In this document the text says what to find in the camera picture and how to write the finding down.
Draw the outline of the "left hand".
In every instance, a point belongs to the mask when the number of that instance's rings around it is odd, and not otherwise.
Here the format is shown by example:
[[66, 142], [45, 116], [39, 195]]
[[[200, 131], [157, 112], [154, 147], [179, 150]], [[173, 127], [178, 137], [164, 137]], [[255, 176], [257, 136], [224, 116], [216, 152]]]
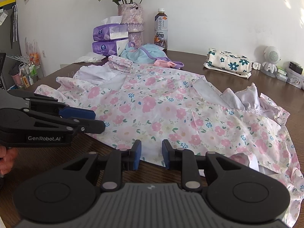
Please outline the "left hand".
[[15, 159], [18, 155], [17, 148], [6, 149], [4, 146], [0, 146], [0, 170], [1, 176], [9, 173], [14, 165]]

